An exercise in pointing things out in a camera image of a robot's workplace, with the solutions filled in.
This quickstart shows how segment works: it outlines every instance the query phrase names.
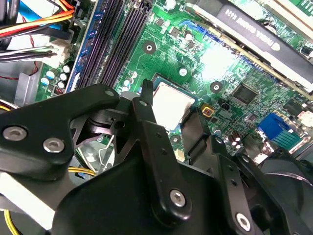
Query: screw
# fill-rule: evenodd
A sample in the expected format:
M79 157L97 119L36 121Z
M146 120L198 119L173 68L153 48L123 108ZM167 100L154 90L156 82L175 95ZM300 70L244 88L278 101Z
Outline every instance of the screw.
M237 222L239 223L240 227L242 227L245 231L249 232L251 229L251 225L249 220L241 213L236 214Z
M64 148L65 145L63 141L58 138L49 138L44 141L44 149L48 153L60 153Z
M217 141L218 143L223 143L223 140L221 140L221 138L215 137L215 139L216 139L216 141Z
M243 155L243 160L246 162L246 163L249 163L249 158L245 155Z
M102 142L103 141L103 137L100 136L98 139L97 139L98 142Z
M186 204L184 195L176 189L170 192L170 198L177 207L183 207Z
M3 137L8 141L21 141L26 136L26 130L19 126L10 126L3 131Z
M108 90L106 90L106 94L109 95L109 96L114 96L114 93L111 92L111 91L108 91Z
M147 103L145 101L139 101L140 104L142 104L143 106L147 106Z

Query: mounting hole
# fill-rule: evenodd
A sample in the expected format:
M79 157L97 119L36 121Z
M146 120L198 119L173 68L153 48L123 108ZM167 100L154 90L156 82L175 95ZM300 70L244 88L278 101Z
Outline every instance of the mounting hole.
M106 90L106 94L109 95L109 96L114 96L114 93L111 92L111 91L108 91L108 90Z
M233 186L237 186L237 185L238 185L235 180L231 179L230 181L231 181L231 183L233 184Z
M117 121L114 125L114 128L116 130L122 129L123 127L125 127L125 122L123 121Z
M162 153L163 155L167 155L167 152L166 152L166 150L165 150L164 148L161 149L161 153Z

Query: cable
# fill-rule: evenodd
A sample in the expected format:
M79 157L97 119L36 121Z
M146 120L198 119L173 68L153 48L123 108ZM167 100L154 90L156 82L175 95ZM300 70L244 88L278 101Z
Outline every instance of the cable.
M51 51L39 52L37 55L24 57L23 59L21 59L21 58L0 59L0 63L8 63L8 62L15 62L15 61L22 61L22 60L33 61L33 60L38 59L38 58L50 58L51 56L54 56L54 55L57 55L57 54L51 53Z
M20 235L17 228L13 224L10 211L4 210L4 219L12 235Z
M27 27L33 27L33 26L38 26L38 25L42 25L42 24L50 24L50 23L56 23L56 22L61 22L61 21L65 21L72 18L72 15L69 16L65 16L65 17L61 17L61 18L57 18L57 19L52 19L52 20L38 20L38 21L34 21L34 22L28 22L28 23L24 23L24 24L20 24L20 25L16 25L16 26L12 26L9 28L4 28L0 30L0 37L2 37L4 33L7 32L11 32L14 30L21 30Z
M25 48L25 49L20 49L20 50L12 50L9 52L0 52L0 56L4 56L4 55L13 55L13 54L17 54L20 52L27 52L27 51L37 51L37 50L41 50L41 49L51 49L50 47L31 47L31 48Z
M8 35L8 36L4 36L4 37L0 37L0 40L3 40L3 39L6 39L6 38L12 38L12 37L17 37L17 36L22 36L22 35L26 35L26 34L31 34L33 32L36 32L36 31L39 31L41 29L44 29L44 28L48 28L49 26L53 25L53 23L49 23L49 24L46 24L44 26L39 26L37 28L31 28L31 29L27 29L27 30L24 30L24 31L21 31L21 32L17 32L15 34L11 34L11 35Z
M0 99L0 103L3 103L5 106L9 106L9 107L11 107L13 109L19 108L19 106L17 106L16 104L12 104L12 103L4 100L4 99Z
M5 24L15 24L16 20L18 18L19 14L19 8L20 8L20 0L11 0L9 3L9 12L7 16L7 20ZM6 50L11 43L11 38L5 39L1 42L0 48L2 50Z
M17 53L17 54L12 54L12 55L4 55L4 56L1 56L0 55L0 62L2 60L8 60L8 59L24 59L24 58L28 58L28 57L32 57L32 56L45 56L47 54L50 54L52 53L51 50L49 51L45 51L45 52L26 52L26 53Z
M10 109L8 109L7 107L3 106L3 105L0 105L0 109L3 109L5 111L10 111Z

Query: power connector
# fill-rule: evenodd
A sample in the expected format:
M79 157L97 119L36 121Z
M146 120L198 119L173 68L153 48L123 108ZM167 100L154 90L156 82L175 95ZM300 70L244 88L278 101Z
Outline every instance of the power connector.
M57 39L48 43L47 46L57 49L55 51L57 55L51 56L50 58L43 58L41 61L53 68L58 68L70 56L72 44L67 43L65 40Z

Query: ram slot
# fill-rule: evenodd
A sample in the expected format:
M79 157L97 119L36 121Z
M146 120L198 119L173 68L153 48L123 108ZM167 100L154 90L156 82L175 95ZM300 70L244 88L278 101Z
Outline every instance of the ram slot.
M142 1L130 8L118 40L114 43L113 50L105 63L100 75L101 83L113 87L125 65L131 51L134 48L152 9L152 3Z
M112 34L124 11L125 0L111 0L106 7L105 16L100 24L99 33L93 43L89 61L81 76L79 88L90 86L110 45Z

